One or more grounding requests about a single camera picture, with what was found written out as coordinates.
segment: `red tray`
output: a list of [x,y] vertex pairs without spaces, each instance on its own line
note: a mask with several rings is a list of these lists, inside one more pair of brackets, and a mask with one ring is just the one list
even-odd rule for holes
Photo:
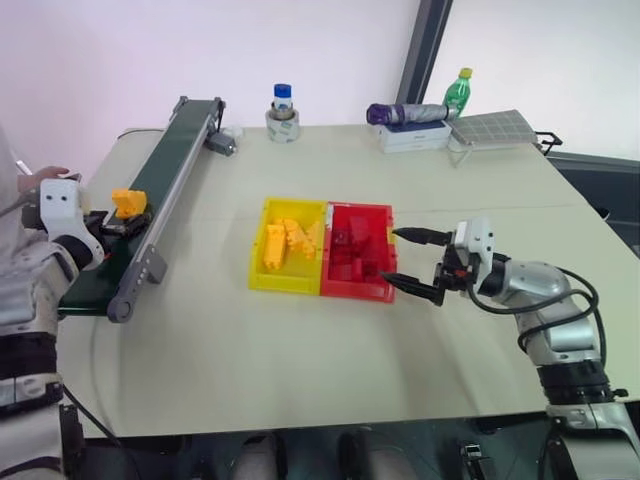
[[329,202],[320,294],[392,303],[380,272],[395,272],[389,205]]

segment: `yellow tray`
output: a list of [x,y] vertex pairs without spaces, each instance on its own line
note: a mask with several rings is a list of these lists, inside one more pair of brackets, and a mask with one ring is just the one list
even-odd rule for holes
[[312,200],[272,197],[265,200],[260,227],[251,248],[249,288],[320,295],[324,235],[320,235],[321,238],[318,239],[316,255],[312,260],[307,259],[300,252],[287,249],[282,268],[273,270],[265,267],[262,256],[267,225],[274,223],[277,218],[292,218],[303,229],[307,229],[311,224],[319,221],[324,232],[327,205],[327,202]]

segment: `white box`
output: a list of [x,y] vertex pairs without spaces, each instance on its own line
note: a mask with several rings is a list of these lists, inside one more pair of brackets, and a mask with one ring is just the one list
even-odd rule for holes
[[382,145],[422,142],[448,138],[451,127],[440,120],[405,125],[377,125],[378,141]]
[[435,140],[422,140],[409,143],[397,143],[395,145],[383,145],[378,142],[384,153],[412,152],[415,150],[438,150],[447,146],[449,137],[436,138]]
[[435,150],[449,141],[451,127],[439,120],[405,125],[375,125],[373,132],[384,153]]

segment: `human hand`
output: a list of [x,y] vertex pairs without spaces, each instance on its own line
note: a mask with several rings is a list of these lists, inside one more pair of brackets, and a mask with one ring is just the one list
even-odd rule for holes
[[41,168],[33,175],[20,175],[18,176],[18,192],[22,193],[38,187],[45,178],[58,178],[67,173],[69,173],[68,168],[49,166]]

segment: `plastic bin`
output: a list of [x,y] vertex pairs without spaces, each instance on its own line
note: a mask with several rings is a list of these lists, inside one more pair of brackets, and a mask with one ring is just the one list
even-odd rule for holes
[[303,229],[314,222],[325,224],[327,202],[267,198],[256,239],[251,248],[249,266],[249,288],[275,290],[279,292],[320,294],[322,276],[322,253],[324,236],[318,235],[315,258],[308,259],[301,252],[286,250],[282,267],[269,269],[263,263],[266,243],[266,227],[278,218],[295,219]]
[[321,294],[392,303],[394,288],[379,273],[397,269],[392,229],[388,205],[329,202]]

